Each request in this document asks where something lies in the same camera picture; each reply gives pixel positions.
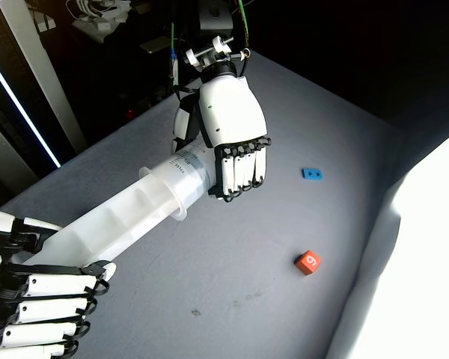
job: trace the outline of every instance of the orange cube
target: orange cube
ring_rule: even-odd
[[[299,268],[304,274],[312,274],[316,271],[317,267],[320,266],[321,259],[311,251],[304,253],[298,260],[294,263],[296,267]]]

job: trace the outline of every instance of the light strip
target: light strip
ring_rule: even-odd
[[[8,83],[5,81],[5,78],[3,77],[3,75],[1,73],[0,73],[0,83],[3,86],[3,88],[5,89],[5,91],[7,91],[8,96],[10,96],[10,98],[12,99],[15,106],[18,108],[18,111],[20,111],[20,114],[22,114],[23,118],[25,119],[26,123],[28,124],[28,127],[30,127],[31,131],[35,134],[38,141],[41,143],[41,145],[45,149],[46,153],[48,153],[48,156],[50,156],[50,158],[52,159],[53,163],[55,163],[57,168],[60,168],[61,167],[60,162],[57,160],[57,158],[55,157],[53,152],[50,150],[50,147],[48,147],[48,144],[46,144],[45,140],[43,140],[43,137],[38,132],[37,127],[35,127],[33,122],[31,122],[30,117],[27,115],[27,113],[25,112],[25,109],[22,107],[22,105],[20,105],[20,102],[16,98],[16,96],[13,93],[10,86],[8,86]]]

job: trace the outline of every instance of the blue block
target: blue block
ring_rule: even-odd
[[[323,173],[317,168],[303,168],[302,178],[306,180],[320,181],[323,179]]]

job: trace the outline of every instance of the translucent plastic tube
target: translucent plastic tube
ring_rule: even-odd
[[[85,266],[113,260],[169,215],[177,220],[216,182],[215,156],[199,138],[139,181],[47,239],[24,264]]]

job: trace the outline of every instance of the table surface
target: table surface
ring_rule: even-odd
[[[386,188],[393,129],[253,54],[266,116],[266,183],[224,203],[202,197],[117,259],[76,358],[322,358]],[[2,207],[66,225],[168,158],[170,97]],[[319,168],[323,180],[302,178]],[[293,260],[322,262],[305,277]]]

